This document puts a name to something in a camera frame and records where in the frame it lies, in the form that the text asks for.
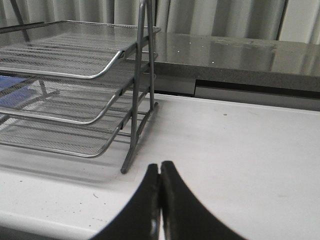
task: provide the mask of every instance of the curtain fold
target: curtain fold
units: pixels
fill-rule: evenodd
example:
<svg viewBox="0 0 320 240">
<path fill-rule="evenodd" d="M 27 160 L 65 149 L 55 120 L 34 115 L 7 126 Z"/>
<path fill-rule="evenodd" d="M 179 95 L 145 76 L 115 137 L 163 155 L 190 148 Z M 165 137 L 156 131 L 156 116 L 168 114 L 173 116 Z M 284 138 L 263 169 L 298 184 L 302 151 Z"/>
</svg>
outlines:
<svg viewBox="0 0 320 240">
<path fill-rule="evenodd" d="M 26 22 L 75 20 L 137 25 L 140 0 L 16 0 Z M 163 32 L 320 43 L 319 0 L 152 0 Z M 0 21 L 18 21 L 0 0 Z"/>
</svg>

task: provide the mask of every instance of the black object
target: black object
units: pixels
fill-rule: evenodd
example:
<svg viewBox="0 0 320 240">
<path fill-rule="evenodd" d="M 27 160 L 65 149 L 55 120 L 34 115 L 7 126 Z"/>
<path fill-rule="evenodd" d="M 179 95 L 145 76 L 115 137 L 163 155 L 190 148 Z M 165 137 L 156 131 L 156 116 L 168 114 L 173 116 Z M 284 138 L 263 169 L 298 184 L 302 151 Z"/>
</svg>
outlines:
<svg viewBox="0 0 320 240">
<path fill-rule="evenodd" d="M 171 161 L 162 163 L 161 181 L 167 240 L 245 240 L 215 218 L 198 201 Z"/>
<path fill-rule="evenodd" d="M 130 201 L 91 240 L 157 240 L 160 228 L 158 166 L 150 164 Z"/>
</svg>

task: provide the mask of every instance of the white desk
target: white desk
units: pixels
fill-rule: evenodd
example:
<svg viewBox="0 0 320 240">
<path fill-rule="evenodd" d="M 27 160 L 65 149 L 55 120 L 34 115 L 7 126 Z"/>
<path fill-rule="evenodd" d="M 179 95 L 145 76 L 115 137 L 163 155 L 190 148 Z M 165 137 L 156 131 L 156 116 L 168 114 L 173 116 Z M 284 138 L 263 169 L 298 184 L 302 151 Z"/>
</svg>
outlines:
<svg viewBox="0 0 320 240">
<path fill-rule="evenodd" d="M 87 239 L 123 208 L 148 164 L 171 160 L 200 201 L 245 238 L 320 239 L 320 112 L 155 98 L 126 175 L 129 145 L 120 142 L 94 159 L 0 146 L 0 226 Z"/>
</svg>

